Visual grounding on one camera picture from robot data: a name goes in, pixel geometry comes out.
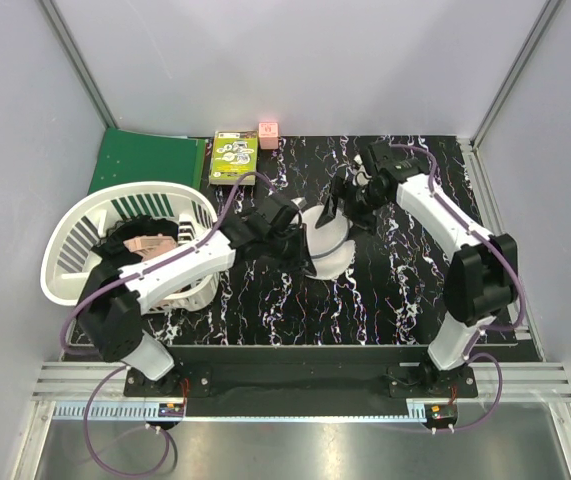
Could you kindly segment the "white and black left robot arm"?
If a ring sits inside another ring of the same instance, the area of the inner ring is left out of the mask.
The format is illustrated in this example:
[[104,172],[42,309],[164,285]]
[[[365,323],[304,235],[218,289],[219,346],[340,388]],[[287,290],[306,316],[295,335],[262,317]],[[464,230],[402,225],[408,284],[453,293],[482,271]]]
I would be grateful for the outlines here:
[[196,240],[152,260],[119,268],[95,267],[72,316],[105,362],[138,370],[161,396],[180,386],[181,372],[168,349],[144,330],[142,317],[168,295],[243,262],[274,260],[286,270],[314,272],[302,209],[306,201],[279,192],[239,213],[226,206]]

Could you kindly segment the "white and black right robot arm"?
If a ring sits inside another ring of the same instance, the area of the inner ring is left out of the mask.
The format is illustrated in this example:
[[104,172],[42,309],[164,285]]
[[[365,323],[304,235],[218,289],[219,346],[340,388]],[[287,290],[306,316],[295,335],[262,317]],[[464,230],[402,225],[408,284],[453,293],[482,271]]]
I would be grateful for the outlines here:
[[417,220],[445,254],[446,315],[406,384],[435,397],[453,387],[481,334],[500,330],[495,320],[501,312],[524,300],[516,240],[463,212],[436,183],[436,167],[424,148],[371,144],[354,177],[336,174],[325,203],[303,213],[316,279],[338,276],[354,252],[354,236],[374,234],[377,211],[391,204]]

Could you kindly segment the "white mesh laundry bag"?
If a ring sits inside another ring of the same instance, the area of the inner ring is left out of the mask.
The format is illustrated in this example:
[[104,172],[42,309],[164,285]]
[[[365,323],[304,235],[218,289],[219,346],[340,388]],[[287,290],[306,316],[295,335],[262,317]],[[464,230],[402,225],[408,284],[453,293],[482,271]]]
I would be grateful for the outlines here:
[[333,220],[320,228],[316,227],[323,209],[322,205],[316,205],[302,214],[309,255],[315,269],[315,274],[308,274],[308,277],[334,280],[350,267],[356,244],[348,238],[351,223],[340,209]]

